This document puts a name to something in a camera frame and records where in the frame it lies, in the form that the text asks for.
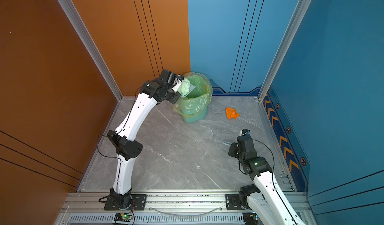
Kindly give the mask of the grey-green hand brush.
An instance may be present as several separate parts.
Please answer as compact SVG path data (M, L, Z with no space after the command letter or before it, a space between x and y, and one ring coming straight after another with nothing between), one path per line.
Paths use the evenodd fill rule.
M231 141L222 141L222 144L223 145L226 145L226 146L230 146L231 144L232 144L233 142L231 142Z

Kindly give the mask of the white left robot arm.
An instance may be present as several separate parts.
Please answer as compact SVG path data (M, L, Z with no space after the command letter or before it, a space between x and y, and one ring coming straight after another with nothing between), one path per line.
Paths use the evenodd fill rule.
M150 111L162 101L175 104L181 94L178 92L184 77L171 71L163 70L160 76L146 81L123 122L107 133L107 137L116 148L117 173L109 197L126 209L131 203L132 174L136 158L143 150L143 145L136 141L137 133Z

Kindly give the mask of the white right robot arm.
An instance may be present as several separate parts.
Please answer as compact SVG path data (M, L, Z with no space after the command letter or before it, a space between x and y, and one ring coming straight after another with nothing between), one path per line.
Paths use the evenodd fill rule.
M250 130L243 129L232 143L228 155L238 160L241 173L250 176L253 183L240 188L241 206L256 213L265 225L304 225L280 188L274 174L275 166L260 157Z

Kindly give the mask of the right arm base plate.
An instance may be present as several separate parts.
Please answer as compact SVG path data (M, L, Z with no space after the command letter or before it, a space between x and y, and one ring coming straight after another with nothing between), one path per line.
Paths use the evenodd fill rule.
M228 211L248 210L241 200L239 194L225 194L226 208Z

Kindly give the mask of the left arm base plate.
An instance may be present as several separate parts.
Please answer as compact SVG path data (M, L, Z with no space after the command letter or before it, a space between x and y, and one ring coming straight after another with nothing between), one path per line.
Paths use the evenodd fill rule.
M128 194L126 196L108 195L105 211L143 211L147 202L146 194Z

